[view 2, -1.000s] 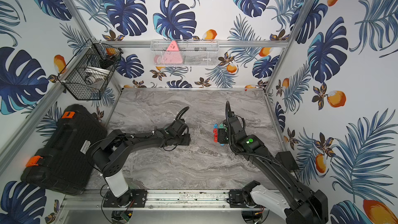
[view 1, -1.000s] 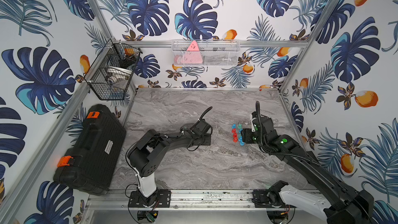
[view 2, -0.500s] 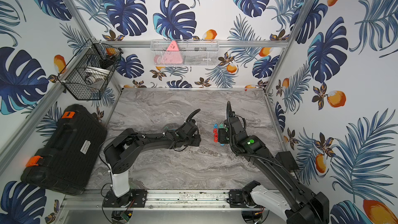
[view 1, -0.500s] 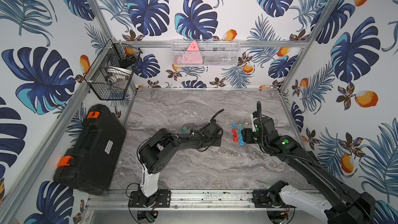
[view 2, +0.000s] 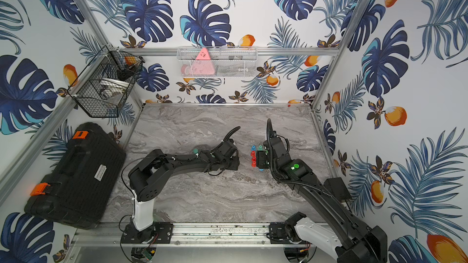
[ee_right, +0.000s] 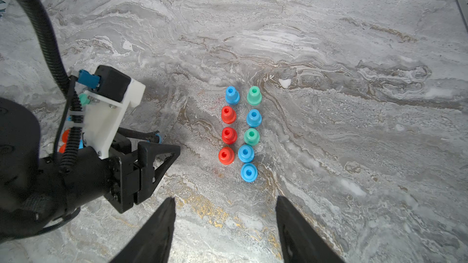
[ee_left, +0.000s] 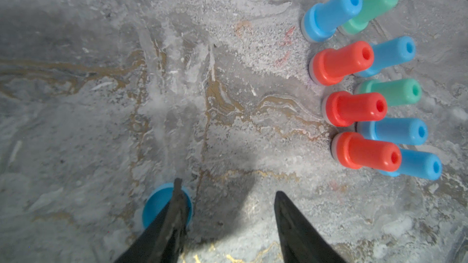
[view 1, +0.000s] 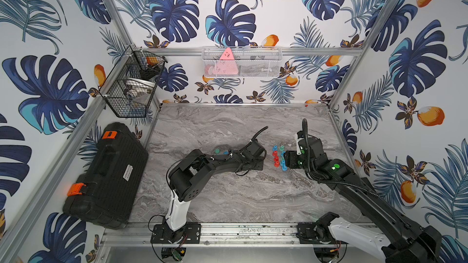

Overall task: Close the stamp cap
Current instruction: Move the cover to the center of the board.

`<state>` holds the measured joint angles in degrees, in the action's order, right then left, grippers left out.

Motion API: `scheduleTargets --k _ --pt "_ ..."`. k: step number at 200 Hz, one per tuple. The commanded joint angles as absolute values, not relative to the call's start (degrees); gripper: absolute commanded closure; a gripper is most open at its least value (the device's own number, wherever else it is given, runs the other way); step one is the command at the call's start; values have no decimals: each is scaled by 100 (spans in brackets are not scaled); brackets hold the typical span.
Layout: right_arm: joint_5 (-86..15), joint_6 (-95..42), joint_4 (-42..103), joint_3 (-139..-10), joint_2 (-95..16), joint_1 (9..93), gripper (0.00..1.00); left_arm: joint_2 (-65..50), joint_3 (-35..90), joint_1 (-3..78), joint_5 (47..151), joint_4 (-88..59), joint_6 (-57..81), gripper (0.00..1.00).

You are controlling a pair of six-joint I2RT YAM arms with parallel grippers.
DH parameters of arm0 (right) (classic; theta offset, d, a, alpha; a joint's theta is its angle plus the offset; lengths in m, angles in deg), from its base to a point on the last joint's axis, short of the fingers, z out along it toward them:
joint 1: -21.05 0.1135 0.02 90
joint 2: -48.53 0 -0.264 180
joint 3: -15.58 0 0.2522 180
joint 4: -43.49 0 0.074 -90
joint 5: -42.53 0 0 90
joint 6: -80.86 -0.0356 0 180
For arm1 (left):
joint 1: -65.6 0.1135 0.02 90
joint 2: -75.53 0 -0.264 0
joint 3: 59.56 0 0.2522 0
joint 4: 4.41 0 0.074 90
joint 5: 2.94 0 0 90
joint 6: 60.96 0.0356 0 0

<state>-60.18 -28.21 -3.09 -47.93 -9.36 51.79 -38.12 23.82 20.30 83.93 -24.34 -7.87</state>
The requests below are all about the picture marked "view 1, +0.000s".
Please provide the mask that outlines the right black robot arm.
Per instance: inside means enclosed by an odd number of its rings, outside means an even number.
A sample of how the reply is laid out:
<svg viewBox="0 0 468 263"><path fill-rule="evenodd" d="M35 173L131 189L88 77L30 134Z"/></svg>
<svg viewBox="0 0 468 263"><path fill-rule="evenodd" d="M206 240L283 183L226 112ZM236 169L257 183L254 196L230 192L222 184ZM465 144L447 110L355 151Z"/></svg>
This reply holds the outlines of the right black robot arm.
<svg viewBox="0 0 468 263"><path fill-rule="evenodd" d="M301 243L349 243L385 263L440 261L440 232L407 218L384 201L368 179L360 178L342 160L329 159L322 141L309 135L306 119L296 134L296 150L285 152L285 166L304 170L307 178L336 191L374 224L365 228L328 212L313 223L298 224L296 236Z"/></svg>

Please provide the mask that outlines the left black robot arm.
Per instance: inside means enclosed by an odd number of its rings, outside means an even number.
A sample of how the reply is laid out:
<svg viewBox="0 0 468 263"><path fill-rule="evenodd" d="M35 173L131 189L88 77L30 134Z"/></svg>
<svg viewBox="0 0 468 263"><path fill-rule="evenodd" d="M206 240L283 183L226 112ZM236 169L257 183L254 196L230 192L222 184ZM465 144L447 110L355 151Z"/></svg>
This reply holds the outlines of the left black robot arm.
<svg viewBox="0 0 468 263"><path fill-rule="evenodd" d="M260 129L240 149L222 155L209 155L199 149L172 165L166 173L166 182L171 190L168 213L161 224L151 230L152 244L198 244L201 224L188 222L190 203L205 188L210 179L226 172L242 177L252 171L262 171L266 149L258 142Z"/></svg>

